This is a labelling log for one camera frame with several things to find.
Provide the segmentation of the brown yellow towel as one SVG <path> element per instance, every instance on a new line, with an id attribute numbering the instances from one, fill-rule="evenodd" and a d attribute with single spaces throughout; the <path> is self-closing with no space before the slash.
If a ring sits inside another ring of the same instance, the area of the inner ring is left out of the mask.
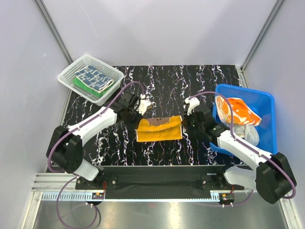
<path id="1" fill-rule="evenodd" d="M 182 138 L 182 117 L 180 115 L 142 119 L 136 129 L 137 142 L 170 141 Z"/>

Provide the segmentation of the blue white patterned towel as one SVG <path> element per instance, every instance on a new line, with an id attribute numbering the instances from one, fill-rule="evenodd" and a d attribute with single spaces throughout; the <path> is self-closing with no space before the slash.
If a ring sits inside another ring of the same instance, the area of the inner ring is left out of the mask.
<path id="1" fill-rule="evenodd" d="M 91 65 L 87 65 L 75 73 L 75 77 L 97 92 L 102 92 L 115 81 Z"/>

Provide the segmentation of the orange floral towel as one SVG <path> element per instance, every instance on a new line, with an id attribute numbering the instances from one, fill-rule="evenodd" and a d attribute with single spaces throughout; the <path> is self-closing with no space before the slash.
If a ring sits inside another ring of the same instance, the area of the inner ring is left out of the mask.
<path id="1" fill-rule="evenodd" d="M 233 120 L 234 125 L 258 126 L 260 124 L 261 117 L 253 112 L 242 99 L 227 98 L 227 100 L 233 110 L 233 117 L 231 117 L 228 103 L 219 95 L 215 97 L 217 114 L 222 123 L 230 124 Z"/>

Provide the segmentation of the grey white towel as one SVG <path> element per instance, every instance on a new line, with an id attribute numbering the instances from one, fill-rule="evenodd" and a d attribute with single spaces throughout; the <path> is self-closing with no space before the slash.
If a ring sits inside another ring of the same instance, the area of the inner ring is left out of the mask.
<path id="1" fill-rule="evenodd" d="M 259 134 L 253 125 L 234 125 L 233 132 L 254 146 L 259 144 Z"/>

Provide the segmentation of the green microfiber towel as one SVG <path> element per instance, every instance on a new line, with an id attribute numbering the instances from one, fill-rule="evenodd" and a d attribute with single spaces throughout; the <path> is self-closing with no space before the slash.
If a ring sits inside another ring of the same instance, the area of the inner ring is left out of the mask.
<path id="1" fill-rule="evenodd" d="M 113 87 L 114 83 L 112 83 L 110 86 L 108 86 L 106 89 L 104 89 L 102 92 L 97 92 L 95 90 L 93 90 L 92 88 L 88 87 L 86 84 L 84 84 L 81 80 L 79 80 L 77 77 L 75 77 L 73 79 L 73 84 L 83 90 L 85 90 L 86 92 L 101 98 L 108 90 L 111 89 L 111 87 Z"/>

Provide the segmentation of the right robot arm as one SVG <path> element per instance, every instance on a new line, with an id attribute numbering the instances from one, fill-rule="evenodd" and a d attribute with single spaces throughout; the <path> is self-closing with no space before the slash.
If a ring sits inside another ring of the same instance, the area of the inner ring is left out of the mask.
<path id="1" fill-rule="evenodd" d="M 296 180 L 290 164 L 282 153 L 271 154 L 261 150 L 234 134 L 229 127 L 215 122 L 210 108 L 197 111 L 188 107 L 182 125 L 217 147 L 232 153 L 249 166 L 225 166 L 212 180 L 222 189 L 241 186 L 255 190 L 268 203 L 296 195 Z"/>

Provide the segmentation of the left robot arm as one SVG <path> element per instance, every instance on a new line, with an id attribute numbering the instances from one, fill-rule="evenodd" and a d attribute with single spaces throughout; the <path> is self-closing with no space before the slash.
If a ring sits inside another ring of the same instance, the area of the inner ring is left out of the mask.
<path id="1" fill-rule="evenodd" d="M 101 107 L 85 120 L 55 128 L 46 153 L 48 163 L 54 163 L 61 171 L 83 178 L 93 189 L 104 185 L 103 172 L 83 158 L 83 147 L 103 129 L 117 122 L 138 128 L 145 112 L 151 106 L 145 95 L 125 92 Z"/>

